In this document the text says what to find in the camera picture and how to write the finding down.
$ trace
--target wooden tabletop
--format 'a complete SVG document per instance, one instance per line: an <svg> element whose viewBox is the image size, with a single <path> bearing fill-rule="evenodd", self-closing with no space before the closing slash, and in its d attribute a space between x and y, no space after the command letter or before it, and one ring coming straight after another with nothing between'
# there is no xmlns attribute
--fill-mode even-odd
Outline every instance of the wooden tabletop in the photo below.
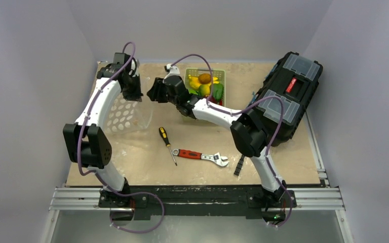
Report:
<svg viewBox="0 0 389 243"><path fill-rule="evenodd" d="M105 66L99 63L98 68ZM152 86L155 77L164 77L165 63L141 64L141 79L150 77L143 85L144 95ZM212 68L226 71L226 106L243 109L250 102L252 92L261 88L264 77L274 63L212 63ZM178 65L184 77L188 67L205 67L203 63ZM258 174L246 158L240 175L234 175L241 154L236 150L230 131L215 126L183 121L175 106L151 102L143 98L144 107L153 109L151 122L145 130L119 135L107 135L112 145L111 161L130 185L227 185L260 184ZM319 176L310 133L302 119L293 139L274 147L272 158L278 172L287 184L318 184ZM172 149L180 148L215 154L229 158L227 167L218 167L210 161L175 157L172 161L169 150L159 136L158 128L167 130ZM82 177L75 163L71 164L67 186L97 186L100 182L91 174Z"/></svg>

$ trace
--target red label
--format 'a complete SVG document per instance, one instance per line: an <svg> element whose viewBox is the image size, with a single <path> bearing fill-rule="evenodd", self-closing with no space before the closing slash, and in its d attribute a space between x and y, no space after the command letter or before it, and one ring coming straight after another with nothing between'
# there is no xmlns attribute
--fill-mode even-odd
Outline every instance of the red label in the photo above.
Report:
<svg viewBox="0 0 389 243"><path fill-rule="evenodd" d="M293 86L296 83L296 81L297 81L297 79L295 77L291 79L291 82L290 82L290 84L288 85L288 87L286 89L287 93L291 92L291 90L293 89Z"/></svg>

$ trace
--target fruit basket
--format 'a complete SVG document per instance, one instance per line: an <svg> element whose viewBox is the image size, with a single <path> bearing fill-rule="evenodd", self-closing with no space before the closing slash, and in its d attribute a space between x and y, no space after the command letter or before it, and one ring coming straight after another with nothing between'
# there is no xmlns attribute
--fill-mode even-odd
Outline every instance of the fruit basket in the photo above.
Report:
<svg viewBox="0 0 389 243"><path fill-rule="evenodd" d="M226 72L221 69L212 69L214 77L213 99L212 102L226 106ZM185 70L184 84L188 91L192 94L197 94L202 97L210 94L211 78L207 68L189 67ZM185 122L194 121L190 117L183 116Z"/></svg>

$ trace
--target adjustable wrench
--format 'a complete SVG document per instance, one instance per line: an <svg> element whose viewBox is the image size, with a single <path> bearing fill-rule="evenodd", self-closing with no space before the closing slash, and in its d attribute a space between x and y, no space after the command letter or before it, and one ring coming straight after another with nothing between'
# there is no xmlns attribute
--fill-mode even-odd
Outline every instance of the adjustable wrench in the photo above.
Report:
<svg viewBox="0 0 389 243"><path fill-rule="evenodd" d="M214 155L208 155L208 154L202 154L202 153L185 150L185 149L174 149L172 150L172 154L183 158L209 160L214 162L216 165L220 167L225 167L229 164L229 162L227 161L228 158L226 156L220 156L220 153L216 153Z"/></svg>

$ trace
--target yellow and black screwdriver handle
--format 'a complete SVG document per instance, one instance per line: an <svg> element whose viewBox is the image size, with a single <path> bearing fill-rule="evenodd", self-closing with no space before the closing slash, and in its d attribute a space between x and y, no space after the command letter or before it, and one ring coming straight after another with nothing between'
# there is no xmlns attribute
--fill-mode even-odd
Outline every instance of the yellow and black screwdriver handle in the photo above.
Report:
<svg viewBox="0 0 389 243"><path fill-rule="evenodd" d="M170 147L171 144L169 143L168 134L166 134L166 130L163 127L159 128L160 136L162 137L163 141L165 142L167 147Z"/></svg>

